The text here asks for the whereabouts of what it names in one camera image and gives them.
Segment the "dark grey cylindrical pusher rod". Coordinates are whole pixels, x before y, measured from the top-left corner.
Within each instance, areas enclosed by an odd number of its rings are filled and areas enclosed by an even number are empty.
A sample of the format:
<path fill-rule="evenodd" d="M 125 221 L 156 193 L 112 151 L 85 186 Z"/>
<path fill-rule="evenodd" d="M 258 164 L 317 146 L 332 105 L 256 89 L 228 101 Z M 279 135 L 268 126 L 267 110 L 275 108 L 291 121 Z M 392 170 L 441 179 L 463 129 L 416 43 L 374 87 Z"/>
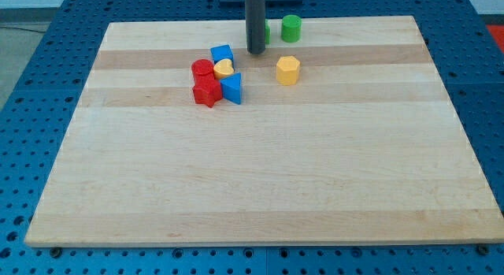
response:
<path fill-rule="evenodd" d="M 244 0 L 246 45 L 250 54 L 265 51 L 265 0 Z"/>

